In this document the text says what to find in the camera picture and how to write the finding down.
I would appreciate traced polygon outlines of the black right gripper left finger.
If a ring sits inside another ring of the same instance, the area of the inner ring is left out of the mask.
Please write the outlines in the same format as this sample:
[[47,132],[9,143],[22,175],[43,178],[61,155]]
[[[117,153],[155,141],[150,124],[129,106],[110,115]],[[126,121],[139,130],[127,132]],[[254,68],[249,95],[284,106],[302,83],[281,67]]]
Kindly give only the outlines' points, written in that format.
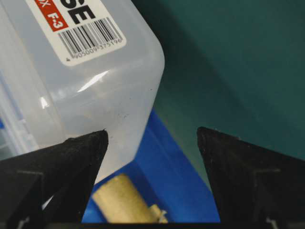
[[1,228],[82,228],[108,142],[101,130],[2,160]]

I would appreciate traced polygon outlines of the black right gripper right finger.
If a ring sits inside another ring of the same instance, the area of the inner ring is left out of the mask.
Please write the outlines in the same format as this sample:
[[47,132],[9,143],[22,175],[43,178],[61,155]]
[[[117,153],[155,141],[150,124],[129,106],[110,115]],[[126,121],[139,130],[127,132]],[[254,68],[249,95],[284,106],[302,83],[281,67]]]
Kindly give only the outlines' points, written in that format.
[[304,228],[303,160],[205,127],[197,142],[222,228]]

